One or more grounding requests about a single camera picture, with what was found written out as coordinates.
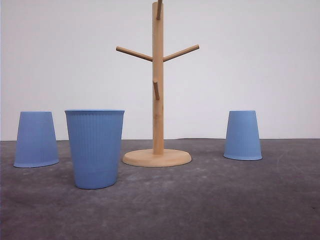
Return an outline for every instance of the upside-down cup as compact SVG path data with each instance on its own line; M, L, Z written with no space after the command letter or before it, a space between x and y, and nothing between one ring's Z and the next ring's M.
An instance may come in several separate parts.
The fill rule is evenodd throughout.
M13 166L36 168L58 162L52 113L50 111L22 111Z
M75 185L101 189L117 180L124 110L66 110Z
M235 160L262 159L256 111L229 112L224 156Z

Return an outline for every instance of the white wall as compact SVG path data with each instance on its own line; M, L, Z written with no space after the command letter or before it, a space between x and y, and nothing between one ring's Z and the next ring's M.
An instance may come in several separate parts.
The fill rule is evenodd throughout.
M124 139L152 138L152 0L2 0L1 139L20 111L124 109ZM224 138L256 110L261 138L320 138L319 0L164 1L165 138Z

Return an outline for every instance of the round wooden base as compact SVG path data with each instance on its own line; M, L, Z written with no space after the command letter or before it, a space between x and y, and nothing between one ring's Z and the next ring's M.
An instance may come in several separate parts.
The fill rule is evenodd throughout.
M152 149L127 152L122 160L125 164L138 167L172 167L191 162L186 151L164 149L162 155L153 154Z

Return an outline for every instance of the wooden mug tree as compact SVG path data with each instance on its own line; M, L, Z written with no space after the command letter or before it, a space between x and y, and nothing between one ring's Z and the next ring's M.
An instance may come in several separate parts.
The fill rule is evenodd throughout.
M140 167L170 167L189 163L188 152L164 149L164 62L199 49L199 45L186 48L164 57L164 10L163 1L152 4L152 57L116 47L116 50L152 62L153 70L153 147L128 152L123 162Z

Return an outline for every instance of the cup rim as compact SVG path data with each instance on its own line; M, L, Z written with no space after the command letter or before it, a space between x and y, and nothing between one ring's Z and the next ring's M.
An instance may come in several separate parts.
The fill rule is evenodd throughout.
M64 112L122 112L125 110L120 109L67 109Z

